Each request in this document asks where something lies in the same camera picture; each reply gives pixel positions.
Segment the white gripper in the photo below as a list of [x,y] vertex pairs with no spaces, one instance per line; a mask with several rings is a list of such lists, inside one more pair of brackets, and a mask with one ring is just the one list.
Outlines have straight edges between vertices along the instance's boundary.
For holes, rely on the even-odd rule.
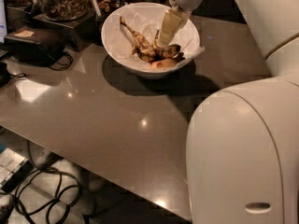
[[168,0],[171,8],[164,13],[158,44],[168,46],[180,27],[184,27],[191,13],[203,0]]

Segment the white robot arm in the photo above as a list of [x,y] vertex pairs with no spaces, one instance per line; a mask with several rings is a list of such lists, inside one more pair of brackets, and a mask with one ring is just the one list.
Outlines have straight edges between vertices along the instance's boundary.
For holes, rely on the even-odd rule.
[[299,0],[235,0],[271,76],[217,91],[186,140],[192,224],[299,224]]

